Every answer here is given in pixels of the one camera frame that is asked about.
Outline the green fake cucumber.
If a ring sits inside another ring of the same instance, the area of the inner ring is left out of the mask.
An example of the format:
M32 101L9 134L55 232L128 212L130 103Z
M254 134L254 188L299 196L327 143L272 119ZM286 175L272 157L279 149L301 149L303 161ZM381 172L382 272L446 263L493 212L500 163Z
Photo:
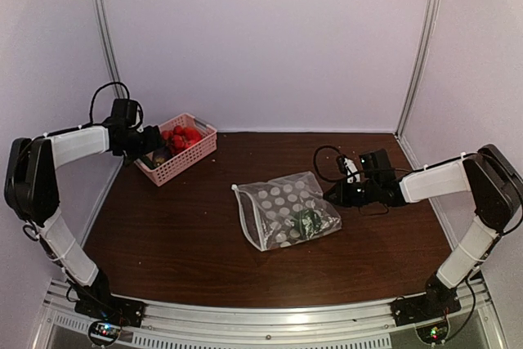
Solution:
M154 162L147 156L143 155L140 157L140 161L148 168L148 169L155 169Z

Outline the dark purple fake eggplant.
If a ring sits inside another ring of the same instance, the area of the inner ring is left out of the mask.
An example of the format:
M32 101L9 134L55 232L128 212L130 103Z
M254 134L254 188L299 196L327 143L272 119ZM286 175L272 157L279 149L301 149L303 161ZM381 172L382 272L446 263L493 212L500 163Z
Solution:
M160 166L172 158L172 154L169 148L163 147L157 149L152 154L152 162L155 166Z

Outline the red fake lychee bunch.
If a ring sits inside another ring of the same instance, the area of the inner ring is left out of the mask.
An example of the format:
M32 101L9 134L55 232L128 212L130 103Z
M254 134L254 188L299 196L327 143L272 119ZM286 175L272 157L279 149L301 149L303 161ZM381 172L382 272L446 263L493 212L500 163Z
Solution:
M177 155L203 140L203 135L193 127L176 125L161 131L161 136L171 154Z

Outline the green fake vegetable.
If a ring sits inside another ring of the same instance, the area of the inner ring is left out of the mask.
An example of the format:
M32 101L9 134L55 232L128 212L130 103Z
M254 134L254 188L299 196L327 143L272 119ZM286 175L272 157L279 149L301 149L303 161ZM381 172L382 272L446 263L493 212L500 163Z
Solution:
M291 215L293 227L299 234L299 239L312 239L322 230L320 215L313 209L303 209Z

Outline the clear zip top bag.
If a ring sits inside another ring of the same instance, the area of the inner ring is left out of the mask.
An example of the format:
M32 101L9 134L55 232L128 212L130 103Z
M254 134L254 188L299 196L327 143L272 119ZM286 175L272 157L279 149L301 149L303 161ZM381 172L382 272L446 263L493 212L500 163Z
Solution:
M231 189L238 203L244 237L260 252L318 239L342 228L340 214L323 199L323 191L312 172L234 184ZM320 215L322 230L312 239L299 239L291 215L308 208Z

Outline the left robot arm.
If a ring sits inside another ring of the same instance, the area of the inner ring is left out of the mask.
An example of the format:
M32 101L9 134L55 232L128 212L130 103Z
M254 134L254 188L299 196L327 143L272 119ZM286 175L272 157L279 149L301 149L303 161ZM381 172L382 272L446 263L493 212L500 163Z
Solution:
M27 236L39 242L50 260L69 278L87 308L101 320L112 318L118 301L107 275L83 251L60 210L56 170L96 154L111 153L134 162L163 145L157 126L144 126L141 105L116 99L101 123L66 128L12 142L4 198L24 222Z

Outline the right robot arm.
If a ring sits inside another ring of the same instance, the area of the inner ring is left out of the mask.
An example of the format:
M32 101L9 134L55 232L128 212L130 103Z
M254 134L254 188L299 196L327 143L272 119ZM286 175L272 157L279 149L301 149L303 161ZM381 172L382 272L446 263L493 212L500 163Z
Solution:
M419 299L418 308L426 317L438 316L502 237L522 223L515 218L522 213L522 176L493 144L414 170L393 168L384 149L361 154L358 163L338 154L337 165L342 177L330 180L323 197L342 208L399 208L469 195L474 205L470 226L427 280L426 293Z

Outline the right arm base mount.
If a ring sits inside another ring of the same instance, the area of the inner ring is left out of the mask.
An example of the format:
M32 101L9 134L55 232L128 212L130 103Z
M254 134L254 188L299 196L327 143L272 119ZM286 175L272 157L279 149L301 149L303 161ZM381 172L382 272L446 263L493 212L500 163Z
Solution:
M432 346L445 342L450 331L449 316L462 309L457 299L434 305L426 294L398 297L390 308L397 327L413 326L420 341Z

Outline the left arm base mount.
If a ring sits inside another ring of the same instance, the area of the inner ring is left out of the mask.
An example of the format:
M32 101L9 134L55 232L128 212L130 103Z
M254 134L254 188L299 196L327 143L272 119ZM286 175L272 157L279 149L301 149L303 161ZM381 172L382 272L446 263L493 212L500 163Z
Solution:
M140 328L145 314L142 301L113 297L111 303L102 305L95 300L79 299L74 310L92 318L87 327L87 337L95 347L115 344L124 328Z

